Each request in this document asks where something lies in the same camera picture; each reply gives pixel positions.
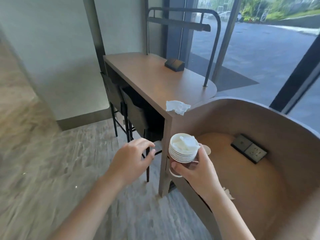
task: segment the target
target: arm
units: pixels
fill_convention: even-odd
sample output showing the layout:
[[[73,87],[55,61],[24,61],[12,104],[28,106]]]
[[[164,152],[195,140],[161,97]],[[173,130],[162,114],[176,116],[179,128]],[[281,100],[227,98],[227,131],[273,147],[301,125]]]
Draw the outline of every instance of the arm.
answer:
[[[173,162],[172,167],[209,205],[218,223],[223,240],[254,240],[238,210],[228,198],[219,182],[214,165],[203,146],[198,151],[199,163],[194,170]]]
[[[51,240],[91,240],[117,194],[135,181],[150,165],[155,150],[145,160],[141,154],[155,145],[143,138],[125,144],[115,154],[109,169],[51,236]]]

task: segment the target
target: person's left hand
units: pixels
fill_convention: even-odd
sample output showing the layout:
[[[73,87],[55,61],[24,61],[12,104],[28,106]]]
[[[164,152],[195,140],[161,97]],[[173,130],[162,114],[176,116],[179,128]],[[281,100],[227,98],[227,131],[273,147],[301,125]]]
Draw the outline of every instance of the person's left hand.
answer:
[[[155,157],[156,150],[152,149],[142,160],[142,153],[148,147],[155,147],[155,145],[144,138],[126,143],[115,154],[106,175],[116,177],[122,187],[131,184],[145,172]]]

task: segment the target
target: wooden table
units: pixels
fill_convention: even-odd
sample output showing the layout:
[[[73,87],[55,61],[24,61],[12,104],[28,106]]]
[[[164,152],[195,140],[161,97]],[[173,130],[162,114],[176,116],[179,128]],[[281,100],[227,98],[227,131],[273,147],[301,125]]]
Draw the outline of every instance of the wooden table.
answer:
[[[172,120],[183,120],[183,116],[173,111],[166,112],[166,101],[181,101],[192,109],[195,104],[206,104],[214,97],[217,87],[210,80],[207,87],[203,87],[205,78],[188,69],[174,72],[166,68],[166,59],[154,54],[106,55],[104,61],[165,118],[159,181],[159,194],[164,196],[170,184],[166,163]]]

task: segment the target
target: desk surface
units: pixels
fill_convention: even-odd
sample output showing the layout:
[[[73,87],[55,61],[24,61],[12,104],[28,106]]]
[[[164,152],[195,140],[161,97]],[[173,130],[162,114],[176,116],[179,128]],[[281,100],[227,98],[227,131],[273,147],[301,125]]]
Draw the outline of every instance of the desk surface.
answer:
[[[195,105],[217,93],[212,81],[203,87],[203,76],[188,69],[174,72],[165,67],[166,59],[154,54],[122,53],[106,55],[104,60],[164,117],[166,101]]]

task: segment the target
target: forearm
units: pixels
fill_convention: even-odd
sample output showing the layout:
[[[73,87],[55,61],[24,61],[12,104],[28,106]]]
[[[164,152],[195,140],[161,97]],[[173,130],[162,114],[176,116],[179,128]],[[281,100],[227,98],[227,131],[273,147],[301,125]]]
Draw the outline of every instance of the forearm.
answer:
[[[93,239],[122,184],[113,175],[100,177],[90,192],[54,232],[51,240]]]
[[[233,202],[221,188],[215,190],[208,205],[218,223],[223,240],[254,240]]]

